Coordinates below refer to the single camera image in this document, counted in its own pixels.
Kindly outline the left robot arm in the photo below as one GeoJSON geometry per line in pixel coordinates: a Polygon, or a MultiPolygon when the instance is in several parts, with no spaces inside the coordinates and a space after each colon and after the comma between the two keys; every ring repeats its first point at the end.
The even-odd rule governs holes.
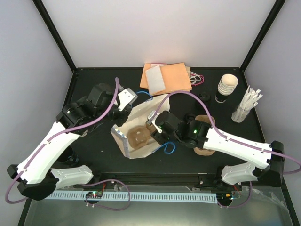
{"type": "Polygon", "coordinates": [[[100,83],[89,95],[64,106],[57,115],[46,137],[22,163],[12,164],[7,173],[24,199],[40,201],[55,190],[77,184],[98,187],[101,176],[87,165],[68,169],[54,169],[53,164],[78,138],[92,132],[102,120],[123,125],[132,110],[137,95],[130,88],[124,89],[115,80],[116,86],[100,83]]]}

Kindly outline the brown cardboard cup carrier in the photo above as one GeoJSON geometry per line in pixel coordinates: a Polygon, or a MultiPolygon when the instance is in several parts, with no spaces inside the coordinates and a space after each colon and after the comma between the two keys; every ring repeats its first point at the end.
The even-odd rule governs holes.
{"type": "MultiPolygon", "coordinates": [[[[195,117],[195,120],[211,124],[210,118],[207,115],[197,115],[195,117]]],[[[200,156],[210,156],[210,155],[213,155],[215,153],[214,150],[200,149],[200,148],[197,148],[197,147],[193,148],[193,150],[197,155],[200,155],[200,156]]]]}

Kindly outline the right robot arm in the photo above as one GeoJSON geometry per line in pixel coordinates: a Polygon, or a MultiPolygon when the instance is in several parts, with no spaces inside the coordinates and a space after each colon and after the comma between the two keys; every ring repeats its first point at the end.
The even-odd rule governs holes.
{"type": "Polygon", "coordinates": [[[245,163],[220,167],[214,185],[220,190],[239,182],[258,181],[280,187],[284,172],[284,145],[247,140],[224,131],[216,132],[211,123],[196,119],[180,120],[169,111],[152,111],[146,121],[153,126],[152,138],[159,144],[178,142],[187,148],[199,148],[225,153],[245,163]]]}

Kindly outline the blue checkered paper bag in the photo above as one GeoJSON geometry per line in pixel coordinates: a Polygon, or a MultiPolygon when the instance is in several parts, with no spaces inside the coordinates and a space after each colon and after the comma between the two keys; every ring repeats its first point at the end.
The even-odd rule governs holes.
{"type": "Polygon", "coordinates": [[[111,135],[124,157],[129,159],[145,158],[160,147],[160,144],[151,137],[151,132],[155,128],[147,126],[146,122],[149,114],[156,111],[166,96],[166,94],[156,96],[152,100],[135,106],[121,127],[114,125],[111,128],[111,135]]]}

